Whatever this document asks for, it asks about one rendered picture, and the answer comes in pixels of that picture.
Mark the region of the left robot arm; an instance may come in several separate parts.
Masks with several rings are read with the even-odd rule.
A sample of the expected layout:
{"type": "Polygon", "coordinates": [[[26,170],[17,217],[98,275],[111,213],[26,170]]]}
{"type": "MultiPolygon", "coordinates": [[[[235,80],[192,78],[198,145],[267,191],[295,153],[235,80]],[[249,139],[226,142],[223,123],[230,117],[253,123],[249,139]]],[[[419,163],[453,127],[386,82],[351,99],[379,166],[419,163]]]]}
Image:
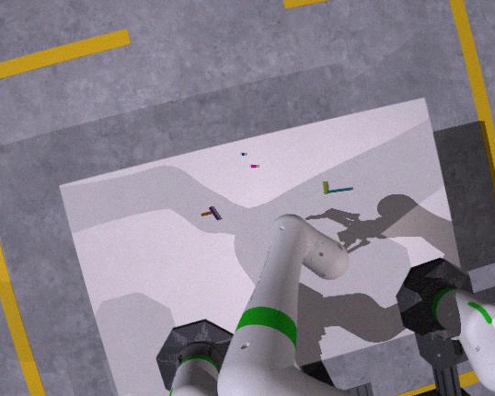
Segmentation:
{"type": "Polygon", "coordinates": [[[302,264],[333,280],[346,272],[349,254],[302,217],[282,215],[224,361],[212,344],[186,345],[169,396],[353,396],[294,366],[302,264]]]}

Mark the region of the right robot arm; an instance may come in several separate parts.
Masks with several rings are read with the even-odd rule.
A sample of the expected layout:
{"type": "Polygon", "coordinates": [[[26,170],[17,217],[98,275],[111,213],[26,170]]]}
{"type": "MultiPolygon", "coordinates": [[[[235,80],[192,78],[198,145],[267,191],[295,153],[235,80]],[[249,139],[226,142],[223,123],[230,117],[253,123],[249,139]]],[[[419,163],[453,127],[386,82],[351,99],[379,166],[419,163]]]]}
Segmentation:
{"type": "Polygon", "coordinates": [[[478,380],[495,391],[495,304],[438,278],[421,289],[418,309],[430,334],[452,339],[456,355],[462,344],[478,380]]]}

